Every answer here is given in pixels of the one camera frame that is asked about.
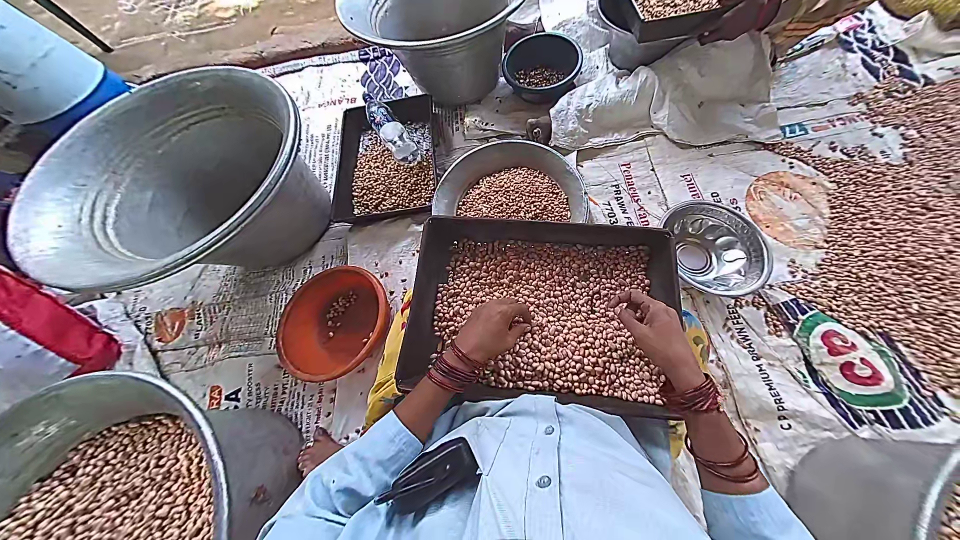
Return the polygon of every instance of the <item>metal bucket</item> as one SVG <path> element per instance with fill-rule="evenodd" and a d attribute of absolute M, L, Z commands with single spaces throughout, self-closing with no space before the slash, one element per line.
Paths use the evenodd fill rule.
<path fill-rule="evenodd" d="M 393 49 L 417 86 L 442 105 L 481 100 L 496 86 L 507 17 L 523 0 L 337 0 L 354 36 Z"/>
<path fill-rule="evenodd" d="M 213 484 L 213 539 L 253 540 L 300 484 L 300 431 L 267 410 L 204 414 L 164 380 L 103 372 L 48 386 L 0 414 L 0 517 L 89 435 L 146 414 L 179 416 Z M 218 440 L 227 443 L 223 448 Z"/>
<path fill-rule="evenodd" d="M 794 468 L 783 498 L 814 538 L 936 540 L 960 447 L 849 435 Z"/>
<path fill-rule="evenodd" d="M 37 162 L 8 247 L 32 278 L 122 290 L 195 262 L 276 266 L 312 246 L 330 198 L 298 156 L 300 113 L 239 67 L 181 71 L 96 110 Z"/>
<path fill-rule="evenodd" d="M 618 69 L 633 71 L 642 65 L 651 64 L 687 40 L 687 37 L 671 37 L 661 41 L 637 43 L 620 14 L 616 0 L 600 0 L 597 11 L 610 31 L 610 49 L 607 56 L 610 63 Z"/>

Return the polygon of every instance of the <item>light blue shirt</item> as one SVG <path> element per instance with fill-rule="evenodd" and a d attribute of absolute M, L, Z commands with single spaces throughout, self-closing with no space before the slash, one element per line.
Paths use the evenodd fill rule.
<path fill-rule="evenodd" d="M 391 412 L 314 469 L 259 538 L 812 540 L 772 488 L 744 496 L 703 491 L 704 532 L 664 476 L 665 430 L 650 428 L 634 437 L 617 416 L 534 394 L 454 406 L 425 446 L 465 437 L 477 478 L 398 515 L 372 500 L 424 445 Z"/>

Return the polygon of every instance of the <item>woman's hand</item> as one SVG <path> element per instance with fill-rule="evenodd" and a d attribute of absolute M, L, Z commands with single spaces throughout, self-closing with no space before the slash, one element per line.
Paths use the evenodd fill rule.
<path fill-rule="evenodd" d="M 514 324 L 519 318 L 521 323 Z M 509 351 L 530 330 L 530 309 L 513 298 L 491 300 L 470 314 L 454 341 L 470 359 L 487 362 Z"/>
<path fill-rule="evenodd" d="M 634 337 L 634 343 L 659 367 L 679 392 L 704 381 L 697 357 L 686 341 L 684 327 L 673 307 L 638 290 L 614 296 L 607 307 Z"/>
<path fill-rule="evenodd" d="M 737 39 L 751 30 L 763 30 L 773 22 L 780 9 L 780 0 L 720 0 L 721 6 L 730 4 L 736 4 L 736 7 L 696 31 L 701 44 Z"/>

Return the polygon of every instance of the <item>plastic water bottle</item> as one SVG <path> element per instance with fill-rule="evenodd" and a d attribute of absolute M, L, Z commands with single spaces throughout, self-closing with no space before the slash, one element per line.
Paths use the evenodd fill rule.
<path fill-rule="evenodd" d="M 396 121 L 394 112 L 383 102 L 373 99 L 369 94 L 364 95 L 367 102 L 367 120 L 380 135 L 380 140 L 387 145 L 394 159 L 403 163 L 416 163 L 420 160 L 420 148 L 410 138 L 403 124 Z"/>

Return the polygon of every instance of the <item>dirt floor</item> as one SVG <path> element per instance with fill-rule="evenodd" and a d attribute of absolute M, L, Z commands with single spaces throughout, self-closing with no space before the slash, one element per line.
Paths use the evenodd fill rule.
<path fill-rule="evenodd" d="M 337 20 L 334 0 L 58 0 L 112 53 L 33 0 L 8 1 L 133 82 L 198 65 L 259 67 L 359 45 Z"/>

